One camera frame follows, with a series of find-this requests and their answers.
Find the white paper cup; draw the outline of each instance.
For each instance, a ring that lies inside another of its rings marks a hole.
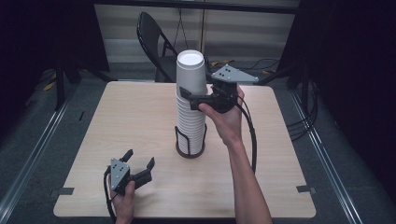
[[[189,113],[191,115],[200,113],[200,111],[191,111],[190,104],[185,105],[185,104],[181,104],[179,102],[177,102],[177,110],[183,111],[185,113]]]
[[[177,113],[178,120],[182,119],[183,121],[186,121],[188,123],[189,121],[194,122],[197,120],[205,120],[205,116],[202,116],[200,114],[191,114],[189,112],[182,111],[181,109],[179,109]]]
[[[186,149],[186,155],[189,154],[189,148],[188,148],[188,143],[187,140],[181,135],[178,135],[178,146],[180,148],[180,150],[182,148]],[[190,155],[194,156],[196,154],[199,154],[202,150],[202,146],[204,143],[204,138],[202,137],[201,139],[197,139],[197,140],[190,140]]]
[[[204,127],[197,127],[197,128],[191,129],[190,127],[184,127],[184,126],[182,126],[182,125],[179,125],[178,128],[179,128],[179,130],[180,130],[182,133],[186,134],[190,139],[198,138],[198,137],[200,137],[201,135],[203,135],[204,132],[205,132],[205,126],[204,126]]]
[[[187,122],[183,122],[182,120],[177,123],[177,127],[184,133],[184,134],[196,134],[202,133],[205,129],[205,125],[200,123],[205,123],[205,120],[196,121],[195,124],[188,124]]]
[[[177,121],[185,127],[201,127],[205,125],[205,117],[203,118],[189,118],[186,116],[178,116]]]
[[[207,93],[205,59],[201,52],[188,49],[177,55],[177,96],[180,87],[192,94]]]
[[[178,96],[177,93],[176,93],[176,98],[177,98],[177,101],[178,101],[179,103],[181,103],[181,104],[188,104],[188,105],[190,104],[189,101],[188,101],[187,99],[184,99],[183,97]]]

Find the chair backrest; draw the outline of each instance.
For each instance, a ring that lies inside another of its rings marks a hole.
[[[162,74],[169,78],[159,61],[160,56],[158,54],[158,44],[160,36],[163,39],[163,56],[166,49],[170,49],[175,55],[177,55],[177,52],[163,34],[161,27],[147,12],[141,12],[138,18],[136,32],[140,45],[142,46],[143,51],[145,51],[148,58],[152,63],[154,63],[154,65],[161,71]]]

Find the metal frame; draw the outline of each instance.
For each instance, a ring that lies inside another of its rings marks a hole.
[[[298,110],[298,113],[301,119],[307,118],[304,109],[302,107],[302,100],[298,95],[297,91],[291,91],[291,97],[293,98],[293,102]],[[323,165],[323,168],[329,177],[329,180],[332,184],[332,188],[334,189],[335,194],[337,195],[338,200],[340,201],[341,206],[346,213],[346,217],[351,224],[361,224],[361,217],[359,216],[358,210],[355,207],[351,197],[349,196],[340,176],[332,165],[332,160],[330,156],[327,154],[326,148],[323,146],[322,141],[317,133],[317,130],[312,125],[310,119],[304,120],[304,126],[309,134],[309,138],[312,141],[312,144],[315,148],[315,151],[318,153],[318,157],[320,162]]]
[[[210,3],[195,1],[149,1],[149,0],[81,0],[79,3],[91,3],[112,6],[139,6],[139,7],[174,7],[192,9],[210,9],[224,11],[247,11],[247,12],[266,12],[279,14],[311,14],[319,13],[318,9],[302,9],[298,7],[269,7],[260,5]]]

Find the person's right hand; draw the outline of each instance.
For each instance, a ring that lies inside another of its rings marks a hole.
[[[237,91],[240,97],[238,98],[238,104],[241,105],[245,94],[239,86],[237,86]],[[242,112],[238,107],[234,106],[230,111],[224,114],[218,113],[207,104],[199,104],[199,108],[213,120],[224,145],[227,147],[234,147],[236,144],[242,144]]]

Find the table top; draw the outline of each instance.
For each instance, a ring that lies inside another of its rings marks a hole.
[[[241,86],[258,142],[256,176],[272,217],[313,217],[316,213],[304,176],[269,87]],[[136,217],[234,217],[233,180],[226,146],[213,121],[205,120],[205,151],[195,159],[176,150],[176,84],[110,82],[92,118],[64,183],[72,195],[60,195],[58,217],[108,217],[103,176],[111,158],[134,150],[132,174],[156,164],[153,180],[135,192]],[[251,159],[248,124],[243,139]]]

